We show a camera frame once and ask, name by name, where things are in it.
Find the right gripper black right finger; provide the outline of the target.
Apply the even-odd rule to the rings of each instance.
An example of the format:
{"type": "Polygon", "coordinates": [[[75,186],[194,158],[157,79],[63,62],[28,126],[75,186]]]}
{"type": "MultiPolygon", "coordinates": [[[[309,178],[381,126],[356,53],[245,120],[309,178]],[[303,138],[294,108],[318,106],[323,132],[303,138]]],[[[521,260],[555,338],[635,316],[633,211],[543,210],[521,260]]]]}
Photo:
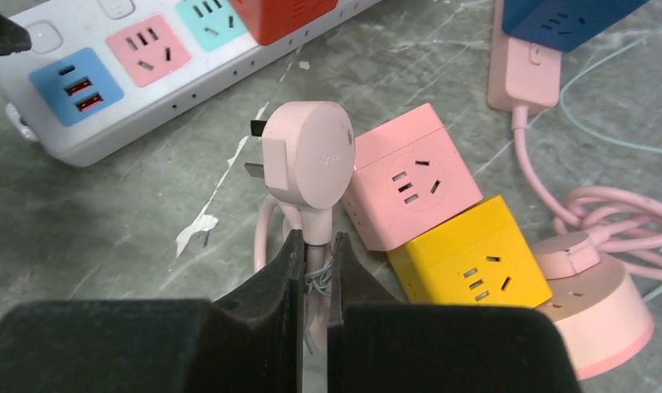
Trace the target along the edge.
{"type": "Polygon", "coordinates": [[[338,233],[327,324],[331,392],[577,392],[564,342],[534,309],[409,304],[338,233]]]}

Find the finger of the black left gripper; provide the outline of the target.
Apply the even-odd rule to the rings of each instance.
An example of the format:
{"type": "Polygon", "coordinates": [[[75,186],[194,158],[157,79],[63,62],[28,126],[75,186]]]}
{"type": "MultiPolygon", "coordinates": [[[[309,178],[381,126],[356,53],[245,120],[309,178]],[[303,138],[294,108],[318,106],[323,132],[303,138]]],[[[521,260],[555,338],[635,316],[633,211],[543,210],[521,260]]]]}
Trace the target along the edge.
{"type": "Polygon", "coordinates": [[[27,52],[32,48],[29,32],[0,14],[0,56],[27,52]]]}

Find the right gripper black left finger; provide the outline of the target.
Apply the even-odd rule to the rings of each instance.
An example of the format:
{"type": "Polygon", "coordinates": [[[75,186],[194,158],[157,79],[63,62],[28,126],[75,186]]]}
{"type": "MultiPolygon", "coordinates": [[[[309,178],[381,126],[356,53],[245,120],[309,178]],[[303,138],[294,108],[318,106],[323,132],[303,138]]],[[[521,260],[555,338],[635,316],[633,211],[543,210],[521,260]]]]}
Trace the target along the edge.
{"type": "Polygon", "coordinates": [[[304,241],[218,300],[40,300],[0,319],[0,392],[299,392],[304,241]]]}

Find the white multicolour power strip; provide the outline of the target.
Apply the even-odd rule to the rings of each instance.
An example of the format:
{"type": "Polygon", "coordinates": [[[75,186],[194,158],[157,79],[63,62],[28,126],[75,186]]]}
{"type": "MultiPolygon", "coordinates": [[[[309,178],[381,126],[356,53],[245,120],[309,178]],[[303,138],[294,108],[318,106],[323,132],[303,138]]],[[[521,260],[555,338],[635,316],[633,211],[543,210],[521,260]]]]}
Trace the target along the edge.
{"type": "Polygon", "coordinates": [[[0,56],[7,114],[89,166],[370,6],[340,1],[262,45],[229,1],[47,1],[12,18],[32,47],[0,56]]]}

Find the pink round plug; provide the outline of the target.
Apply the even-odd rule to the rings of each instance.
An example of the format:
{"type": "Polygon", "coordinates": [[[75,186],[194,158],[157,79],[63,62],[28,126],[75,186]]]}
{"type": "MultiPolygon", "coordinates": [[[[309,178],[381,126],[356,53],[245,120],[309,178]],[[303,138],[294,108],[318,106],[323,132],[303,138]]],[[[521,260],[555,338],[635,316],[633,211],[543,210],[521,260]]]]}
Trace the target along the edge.
{"type": "Polygon", "coordinates": [[[305,243],[324,246],[333,236],[333,208],[354,171],[355,136],[348,113],[329,101],[287,102],[266,120],[251,120],[263,162],[253,167],[275,204],[295,207],[305,243]]]}

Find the pink round socket hub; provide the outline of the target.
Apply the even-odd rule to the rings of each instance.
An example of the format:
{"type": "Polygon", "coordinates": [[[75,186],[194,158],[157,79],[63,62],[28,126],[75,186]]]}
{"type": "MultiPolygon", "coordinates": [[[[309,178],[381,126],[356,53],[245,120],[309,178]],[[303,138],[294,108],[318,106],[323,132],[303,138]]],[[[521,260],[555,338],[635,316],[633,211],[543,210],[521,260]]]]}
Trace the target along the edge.
{"type": "Polygon", "coordinates": [[[620,366],[651,339],[654,321],[621,260],[587,233],[566,233],[531,248],[552,298],[540,305],[561,334],[580,380],[620,366]]]}

